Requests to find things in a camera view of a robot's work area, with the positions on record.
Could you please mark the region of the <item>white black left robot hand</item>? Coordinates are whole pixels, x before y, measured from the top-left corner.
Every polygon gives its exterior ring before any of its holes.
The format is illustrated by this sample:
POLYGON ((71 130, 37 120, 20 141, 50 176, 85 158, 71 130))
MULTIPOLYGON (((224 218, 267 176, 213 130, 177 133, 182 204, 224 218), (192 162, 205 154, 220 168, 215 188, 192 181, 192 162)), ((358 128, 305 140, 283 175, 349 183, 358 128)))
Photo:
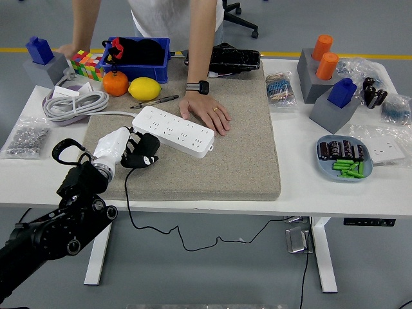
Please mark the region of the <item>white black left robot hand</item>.
POLYGON ((130 132, 127 127, 121 127, 98 141, 92 165, 112 173, 118 163, 125 168, 146 168, 158 160, 159 147, 159 139, 152 134, 130 132))

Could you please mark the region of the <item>person's left hand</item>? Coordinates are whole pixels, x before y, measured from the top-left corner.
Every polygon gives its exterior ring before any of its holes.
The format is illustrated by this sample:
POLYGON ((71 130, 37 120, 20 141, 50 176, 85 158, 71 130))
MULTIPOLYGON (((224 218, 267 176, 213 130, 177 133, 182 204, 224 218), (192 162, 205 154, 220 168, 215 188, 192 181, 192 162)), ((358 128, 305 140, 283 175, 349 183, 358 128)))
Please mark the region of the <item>person's left hand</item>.
POLYGON ((195 91, 186 91, 179 102, 180 114, 188 120, 193 113, 214 134, 225 136, 230 131, 231 117, 229 112, 210 95, 201 95, 195 91))

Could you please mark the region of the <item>person's right hand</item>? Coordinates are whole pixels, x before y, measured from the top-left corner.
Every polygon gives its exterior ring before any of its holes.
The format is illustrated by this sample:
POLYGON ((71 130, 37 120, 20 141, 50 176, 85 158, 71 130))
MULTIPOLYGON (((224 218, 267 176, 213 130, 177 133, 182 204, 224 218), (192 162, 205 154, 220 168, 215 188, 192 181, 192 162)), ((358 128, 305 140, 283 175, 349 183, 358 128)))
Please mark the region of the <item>person's right hand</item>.
POLYGON ((61 53, 66 59, 70 60, 74 55, 77 54, 78 48, 73 44, 65 44, 56 49, 56 52, 61 53))

